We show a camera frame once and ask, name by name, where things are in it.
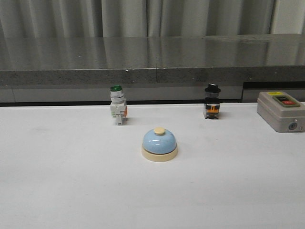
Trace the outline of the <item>black selector knob switch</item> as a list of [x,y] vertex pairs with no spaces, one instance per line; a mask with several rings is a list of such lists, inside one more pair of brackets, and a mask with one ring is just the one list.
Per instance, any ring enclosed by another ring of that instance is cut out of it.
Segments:
[[221,89],[218,85],[210,83],[205,88],[205,100],[203,114],[205,119],[218,119],[220,110],[219,94]]

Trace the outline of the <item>green-capped white pushbutton switch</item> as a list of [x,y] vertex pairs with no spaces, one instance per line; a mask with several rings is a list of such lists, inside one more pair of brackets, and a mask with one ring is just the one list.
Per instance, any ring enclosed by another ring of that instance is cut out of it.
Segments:
[[122,125],[127,117],[127,101],[123,89],[120,85],[114,85],[110,87],[110,92],[112,118],[115,119],[117,125]]

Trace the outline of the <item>grey pleated curtain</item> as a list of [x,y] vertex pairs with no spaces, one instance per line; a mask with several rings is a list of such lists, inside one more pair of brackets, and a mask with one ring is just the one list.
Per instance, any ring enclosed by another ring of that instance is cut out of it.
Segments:
[[303,34],[302,0],[3,0],[2,38]]

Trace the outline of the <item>grey on-off switch box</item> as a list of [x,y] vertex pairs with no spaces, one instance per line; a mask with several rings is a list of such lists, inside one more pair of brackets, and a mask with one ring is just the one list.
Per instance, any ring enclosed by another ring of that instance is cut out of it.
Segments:
[[257,113],[277,132],[305,131],[305,105],[286,92],[260,92]]

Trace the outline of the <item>blue and cream call bell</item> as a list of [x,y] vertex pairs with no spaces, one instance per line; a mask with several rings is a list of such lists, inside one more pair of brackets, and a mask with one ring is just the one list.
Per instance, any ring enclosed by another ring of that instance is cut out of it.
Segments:
[[156,127],[148,131],[142,140],[142,155],[153,162],[166,162],[178,154],[178,146],[174,134],[163,128]]

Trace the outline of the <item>grey stone counter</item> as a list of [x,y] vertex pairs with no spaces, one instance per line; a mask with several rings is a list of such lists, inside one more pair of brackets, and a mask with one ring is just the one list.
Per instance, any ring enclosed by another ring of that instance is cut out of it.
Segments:
[[261,91],[305,99],[305,37],[10,38],[0,41],[0,103],[108,104],[119,84],[130,104],[222,102]]

